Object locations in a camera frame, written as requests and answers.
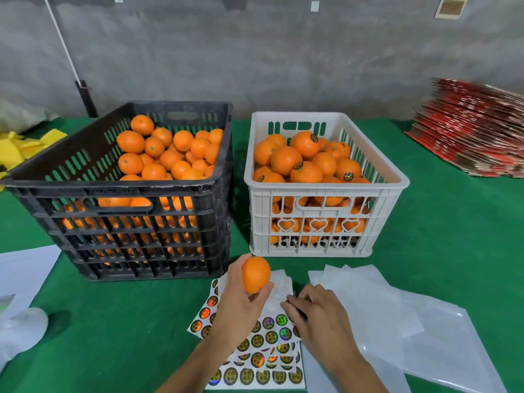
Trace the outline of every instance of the plastic crate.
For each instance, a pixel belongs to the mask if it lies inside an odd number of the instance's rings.
[[[90,280],[220,276],[230,262],[232,110],[222,102],[130,102],[27,160],[2,184]],[[137,114],[173,133],[224,129],[213,176],[119,181],[116,137]],[[146,197],[152,205],[98,207],[102,197]]]
[[[319,138],[328,141],[347,143],[351,148],[350,157],[360,163],[363,176],[371,183],[255,182],[252,179],[255,145],[272,133],[283,135],[289,143],[290,138],[302,130],[311,131]],[[400,193],[409,185],[409,179],[366,138],[349,117],[343,113],[331,112],[253,113],[244,181],[249,186],[251,200],[252,253],[257,256],[287,257],[371,255],[373,244]],[[284,209],[275,212],[272,206],[272,198],[275,196],[293,197],[290,213],[284,213]],[[345,206],[325,206],[325,197],[329,196],[344,197]],[[308,207],[298,204],[298,200],[303,197],[324,199],[322,206]],[[341,221],[342,231],[335,231],[335,223],[331,231],[324,231],[328,226],[324,218]],[[309,224],[311,221],[316,222],[317,228],[304,232],[302,225]],[[276,231],[272,229],[272,222],[277,223]]]

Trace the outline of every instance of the concrete wall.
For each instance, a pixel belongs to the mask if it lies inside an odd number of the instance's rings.
[[[524,93],[524,0],[51,0],[100,113],[130,99],[409,118],[430,79]],[[43,0],[0,0],[0,92],[84,116]]]

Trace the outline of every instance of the green tablecloth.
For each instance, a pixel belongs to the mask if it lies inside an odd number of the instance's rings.
[[[74,132],[89,119],[50,126]],[[324,264],[374,264],[394,287],[468,310],[509,392],[524,391],[524,180],[471,178],[402,134],[398,122],[357,125],[411,180],[369,258],[269,258],[297,284]],[[235,157],[231,256],[248,252],[243,165],[249,121],[233,124]],[[39,137],[42,130],[32,132]],[[52,244],[7,191],[0,193],[0,252]],[[50,314],[49,330],[0,376],[1,392],[153,391],[193,350],[186,332],[209,292],[209,279],[112,282],[84,280],[61,256],[33,302]],[[451,391],[409,377],[414,393]]]

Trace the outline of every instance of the right hand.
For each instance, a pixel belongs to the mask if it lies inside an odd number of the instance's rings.
[[[311,354],[331,374],[343,371],[348,362],[363,360],[344,306],[335,293],[308,284],[298,297],[288,295],[280,305],[298,328]],[[300,309],[307,320],[300,316]]]

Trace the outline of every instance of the dark patch on wall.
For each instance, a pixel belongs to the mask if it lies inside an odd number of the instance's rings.
[[[32,2],[35,5],[45,5],[46,3],[43,0],[0,0],[0,2]],[[115,5],[115,0],[49,0],[51,5],[60,5],[60,4],[71,4],[71,5],[95,5],[97,7],[111,7]]]
[[[222,0],[227,12],[244,11],[247,7],[246,0]]]

